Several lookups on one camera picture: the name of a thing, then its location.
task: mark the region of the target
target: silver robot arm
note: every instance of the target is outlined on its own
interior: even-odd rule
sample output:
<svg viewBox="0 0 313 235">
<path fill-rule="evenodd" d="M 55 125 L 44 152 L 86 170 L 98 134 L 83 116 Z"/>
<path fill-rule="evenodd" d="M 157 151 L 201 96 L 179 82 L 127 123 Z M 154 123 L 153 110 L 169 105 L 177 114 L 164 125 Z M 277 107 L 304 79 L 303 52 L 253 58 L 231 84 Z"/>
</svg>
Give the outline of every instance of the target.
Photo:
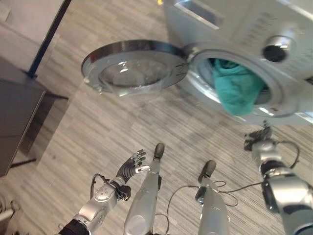
<svg viewBox="0 0 313 235">
<path fill-rule="evenodd" d="M 281 215 L 286 235 L 312 235 L 312 187 L 294 173 L 294 164 L 286 167 L 267 124 L 263 130 L 250 133 L 247 137 L 245 150 L 252 151 L 263 176 L 261 185 L 267 208 Z"/>
<path fill-rule="evenodd" d="M 153 160 L 140 190 L 136 194 L 124 224 L 124 235 L 151 235 L 157 206 L 157 193 L 161 186 L 159 176 L 164 144 L 158 143 Z"/>
<path fill-rule="evenodd" d="M 216 163 L 208 161 L 198 178 L 199 190 L 195 196 L 196 201 L 202 205 L 198 235 L 229 235 L 229 217 L 226 204 L 219 190 L 211 180 Z"/>
<path fill-rule="evenodd" d="M 137 173 L 150 170 L 148 165 L 142 166 L 145 152 L 139 150 L 134 153 L 119 169 L 113 180 L 106 180 L 99 175 L 104 184 L 83 205 L 78 214 L 58 233 L 60 235 L 90 235 L 103 223 L 105 216 L 113 209 L 118 200 L 127 201 L 131 196 L 131 188 L 126 186 L 127 181 Z"/>
</svg>

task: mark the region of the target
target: drum opening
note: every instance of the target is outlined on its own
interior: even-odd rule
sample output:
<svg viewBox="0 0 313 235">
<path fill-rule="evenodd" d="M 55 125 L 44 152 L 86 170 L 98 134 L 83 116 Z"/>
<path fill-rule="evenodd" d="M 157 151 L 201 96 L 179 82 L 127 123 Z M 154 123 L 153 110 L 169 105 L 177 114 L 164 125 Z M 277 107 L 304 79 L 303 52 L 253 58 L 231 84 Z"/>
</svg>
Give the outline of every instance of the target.
<svg viewBox="0 0 313 235">
<path fill-rule="evenodd" d="M 241 72 L 244 71 L 243 73 L 246 73 L 246 75 L 261 78 L 260 76 L 258 76 L 257 73 L 241 65 L 240 63 L 233 62 L 231 60 L 220 59 L 220 58 L 202 59 L 197 64 L 197 68 L 196 68 L 197 74 L 200 75 L 203 81 L 205 81 L 211 88 L 215 90 L 215 79 L 217 77 L 217 74 L 219 74 L 220 72 L 219 68 L 221 68 L 221 66 L 230 69 L 230 71 L 231 69 L 237 67 L 241 69 Z M 227 76 L 237 76 L 237 74 L 235 72 L 233 74 L 232 72 L 230 72 Z M 255 105 L 265 104 L 269 102 L 271 99 L 270 88 L 268 87 L 266 81 L 263 78 L 261 78 L 261 80 L 263 81 L 264 85 L 262 88 L 260 88 L 261 91 L 259 92 L 259 95 L 254 102 Z"/>
</svg>

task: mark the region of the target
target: green towel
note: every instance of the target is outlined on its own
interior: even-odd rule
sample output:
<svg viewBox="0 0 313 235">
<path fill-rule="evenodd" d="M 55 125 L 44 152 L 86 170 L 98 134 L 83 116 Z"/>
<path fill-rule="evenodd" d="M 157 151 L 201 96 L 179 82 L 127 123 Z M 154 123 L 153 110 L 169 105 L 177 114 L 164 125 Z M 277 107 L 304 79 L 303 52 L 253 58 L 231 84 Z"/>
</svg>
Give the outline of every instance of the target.
<svg viewBox="0 0 313 235">
<path fill-rule="evenodd" d="M 213 78 L 222 106 L 232 115 L 250 114 L 263 80 L 244 66 L 231 61 L 215 59 Z"/>
</svg>

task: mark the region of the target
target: wire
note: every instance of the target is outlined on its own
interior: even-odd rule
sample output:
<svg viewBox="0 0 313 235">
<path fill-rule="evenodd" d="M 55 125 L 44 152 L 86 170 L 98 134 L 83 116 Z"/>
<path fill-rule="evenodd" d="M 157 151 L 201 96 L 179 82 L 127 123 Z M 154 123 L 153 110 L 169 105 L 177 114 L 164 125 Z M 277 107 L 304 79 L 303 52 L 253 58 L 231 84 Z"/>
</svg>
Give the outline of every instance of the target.
<svg viewBox="0 0 313 235">
<path fill-rule="evenodd" d="M 260 185 L 261 183 L 262 183 L 262 182 L 254 183 L 254 184 L 247 185 L 247 186 L 244 186 L 244 187 L 242 187 L 242 188 L 238 188 L 238 189 L 235 189 L 235 190 L 232 190 L 232 191 L 219 191 L 219 192 L 221 192 L 221 193 L 237 192 L 237 191 L 243 190 L 243 189 L 248 188 L 248 187 L 251 187 L 251 186 Z"/>
<path fill-rule="evenodd" d="M 215 184 L 216 184 L 216 183 L 223 183 L 222 185 L 218 185 L 218 186 L 216 186 L 217 188 L 220 188 L 220 187 L 223 187 L 223 186 L 225 186 L 225 185 L 226 185 L 226 182 L 225 182 L 224 180 L 214 181 L 214 183 L 215 183 Z"/>
<path fill-rule="evenodd" d="M 236 207 L 236 206 L 238 206 L 239 201 L 238 201 L 238 199 L 234 195 L 230 194 L 229 192 L 220 192 L 220 193 L 227 194 L 228 196 L 231 196 L 235 200 L 235 204 L 227 204 L 227 203 L 225 203 L 225 205 L 227 205 L 228 207 Z"/>
<path fill-rule="evenodd" d="M 223 180 L 218 180 L 218 181 L 215 181 L 214 183 L 223 183 L 222 185 L 217 186 L 217 188 L 223 187 L 223 186 L 226 185 L 226 182 L 223 181 Z M 247 185 L 247 186 L 244 186 L 244 187 L 241 187 L 241 188 L 232 190 L 232 191 L 219 191 L 219 193 L 225 193 L 225 194 L 231 196 L 231 197 L 235 200 L 235 203 L 234 203 L 234 204 L 226 204 L 226 203 L 225 203 L 225 205 L 227 205 L 227 206 L 229 206 L 229 207 L 235 207 L 235 206 L 238 205 L 239 201 L 238 201 L 238 199 L 237 199 L 234 195 L 230 194 L 231 192 L 237 192 L 237 191 L 243 190 L 243 189 L 248 188 L 248 187 L 251 187 L 251 186 L 260 185 L 261 183 L 262 183 L 262 182 L 250 184 L 250 185 Z M 176 189 L 176 190 L 173 192 L 172 196 L 170 197 L 170 200 L 169 200 L 169 202 L 168 202 L 167 209 L 166 209 L 166 214 L 163 214 L 163 213 L 157 213 L 157 214 L 156 214 L 156 215 L 162 215 L 162 216 L 164 216 L 164 217 L 166 218 L 166 221 L 167 221 L 167 227 L 166 227 L 166 232 L 165 232 L 166 235 L 168 234 L 168 231 L 170 230 L 170 220 L 169 220 L 169 218 L 168 218 L 168 214 L 169 214 L 169 208 L 170 208 L 172 199 L 173 199 L 174 195 L 175 195 L 179 190 L 181 190 L 182 188 L 199 188 L 199 186 L 195 186 L 195 185 L 185 185 L 185 186 L 179 187 L 178 189 Z"/>
<path fill-rule="evenodd" d="M 94 174 L 92 177 L 91 186 L 90 186 L 90 199 L 92 199 L 92 197 L 93 197 L 93 189 L 94 189 L 94 184 L 96 183 L 97 177 L 100 177 L 103 180 L 103 182 L 108 181 L 108 180 L 106 180 L 106 178 L 103 175 L 100 175 L 99 173 Z"/>
<path fill-rule="evenodd" d="M 299 157 L 300 157 L 300 147 L 298 144 L 296 144 L 295 142 L 292 142 L 292 141 L 278 141 L 276 142 L 276 145 L 279 145 L 279 144 L 289 144 L 289 145 L 292 145 L 296 150 L 297 150 L 297 155 L 295 157 L 295 160 L 293 162 L 293 164 L 291 164 L 291 166 L 289 167 L 290 169 L 293 169 L 297 163 L 299 162 Z"/>
</svg>

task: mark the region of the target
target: robot finger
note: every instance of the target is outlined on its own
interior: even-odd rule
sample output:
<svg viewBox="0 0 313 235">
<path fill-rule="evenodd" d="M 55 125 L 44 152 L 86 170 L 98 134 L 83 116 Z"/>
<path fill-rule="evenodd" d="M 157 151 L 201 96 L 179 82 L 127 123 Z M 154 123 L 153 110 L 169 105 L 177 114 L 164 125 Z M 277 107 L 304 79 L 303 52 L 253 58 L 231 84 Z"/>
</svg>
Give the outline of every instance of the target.
<svg viewBox="0 0 313 235">
<path fill-rule="evenodd" d="M 134 164 L 138 165 L 139 163 L 141 163 L 145 159 L 146 159 L 146 157 L 137 158 L 137 159 L 135 159 L 135 163 Z"/>
<path fill-rule="evenodd" d="M 141 172 L 145 172 L 145 171 L 149 171 L 149 170 L 150 170 L 149 165 L 143 165 L 143 166 L 139 166 L 139 167 L 135 168 L 136 173 L 141 173 Z"/>
<path fill-rule="evenodd" d="M 144 156 L 146 154 L 146 152 L 144 152 L 143 149 L 138 150 L 137 152 L 133 153 L 132 156 L 130 157 L 130 159 L 137 159 L 141 156 Z"/>
</svg>

